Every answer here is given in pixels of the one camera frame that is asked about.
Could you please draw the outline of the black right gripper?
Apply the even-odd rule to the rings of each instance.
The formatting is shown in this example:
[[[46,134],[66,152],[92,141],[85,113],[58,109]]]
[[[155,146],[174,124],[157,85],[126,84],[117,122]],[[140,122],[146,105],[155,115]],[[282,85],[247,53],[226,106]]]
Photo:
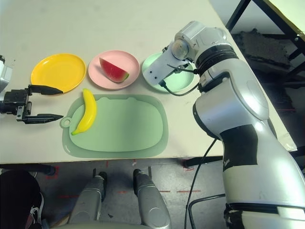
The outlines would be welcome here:
[[[181,73],[181,72],[190,72],[190,69],[187,69],[187,67],[189,66],[189,64],[184,64],[184,65],[179,65],[179,66],[172,66],[170,64],[167,64],[167,66],[169,66],[170,68],[173,69],[173,73]]]

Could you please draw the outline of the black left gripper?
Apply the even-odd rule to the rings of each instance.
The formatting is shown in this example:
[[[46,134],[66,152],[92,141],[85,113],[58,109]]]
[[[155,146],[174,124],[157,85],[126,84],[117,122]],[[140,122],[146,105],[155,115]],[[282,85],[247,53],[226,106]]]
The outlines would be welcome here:
[[[31,105],[29,96],[32,93],[39,93],[42,95],[56,95],[62,94],[63,91],[57,88],[45,85],[29,84],[28,88],[11,90],[6,92],[2,100],[2,113],[15,115],[17,121],[22,121],[25,124],[44,124],[63,118],[63,115],[58,114],[38,114],[30,116]]]

